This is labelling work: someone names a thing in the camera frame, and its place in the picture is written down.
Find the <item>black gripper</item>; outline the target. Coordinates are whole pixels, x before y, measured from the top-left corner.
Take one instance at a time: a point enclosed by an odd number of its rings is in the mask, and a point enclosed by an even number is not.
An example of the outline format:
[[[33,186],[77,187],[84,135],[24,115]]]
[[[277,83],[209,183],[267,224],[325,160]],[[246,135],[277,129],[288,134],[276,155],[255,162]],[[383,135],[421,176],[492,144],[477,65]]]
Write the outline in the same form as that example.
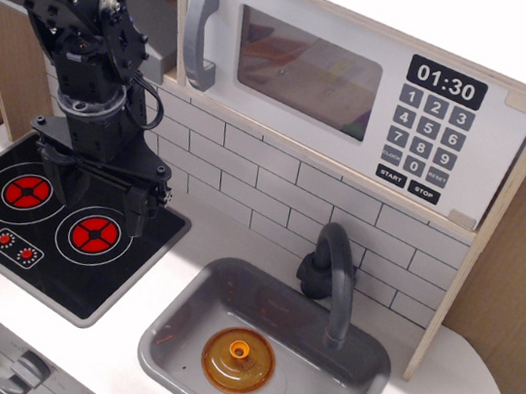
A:
[[[147,92],[141,88],[105,87],[106,101],[93,86],[87,92],[94,98],[72,97],[59,88],[64,115],[31,121],[46,176],[59,202],[71,208],[92,180],[113,186],[124,201],[128,235],[139,238],[172,194],[171,169],[145,141],[145,132],[160,123],[163,112],[148,121]]]

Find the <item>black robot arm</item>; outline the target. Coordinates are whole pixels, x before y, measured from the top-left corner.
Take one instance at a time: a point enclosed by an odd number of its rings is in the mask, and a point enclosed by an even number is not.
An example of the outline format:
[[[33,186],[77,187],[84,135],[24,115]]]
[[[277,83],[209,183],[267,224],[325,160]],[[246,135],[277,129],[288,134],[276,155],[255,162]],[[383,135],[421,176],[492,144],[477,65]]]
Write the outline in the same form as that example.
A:
[[[125,227],[139,237],[171,198],[171,169],[145,141],[148,36],[127,0],[6,0],[27,13],[58,78],[61,116],[37,117],[38,151],[60,203],[73,207],[92,181],[121,194]]]

